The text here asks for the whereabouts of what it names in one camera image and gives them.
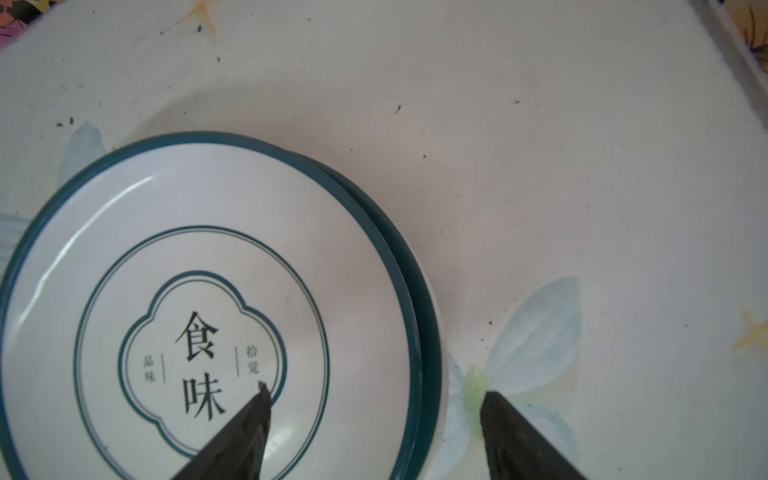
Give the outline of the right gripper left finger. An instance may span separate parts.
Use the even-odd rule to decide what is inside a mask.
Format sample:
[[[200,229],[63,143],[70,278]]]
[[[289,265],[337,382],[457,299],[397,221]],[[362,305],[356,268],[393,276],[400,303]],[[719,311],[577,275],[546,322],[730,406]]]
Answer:
[[[257,394],[181,468],[173,480],[258,480],[271,424],[271,395],[264,382]]]

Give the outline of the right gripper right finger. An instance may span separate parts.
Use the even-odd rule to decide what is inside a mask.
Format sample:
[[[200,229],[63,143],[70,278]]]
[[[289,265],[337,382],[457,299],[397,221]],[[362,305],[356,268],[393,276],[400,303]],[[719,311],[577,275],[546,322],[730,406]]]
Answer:
[[[485,393],[480,423],[492,480],[585,480],[499,392]]]

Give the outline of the teal rimmed Chinese character plate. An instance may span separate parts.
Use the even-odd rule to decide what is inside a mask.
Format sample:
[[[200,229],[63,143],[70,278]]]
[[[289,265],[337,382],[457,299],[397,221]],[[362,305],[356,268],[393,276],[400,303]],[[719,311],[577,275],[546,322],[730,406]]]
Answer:
[[[381,231],[251,138],[116,150],[43,207],[1,284],[14,479],[169,479],[265,385],[266,479],[415,479],[440,402]]]

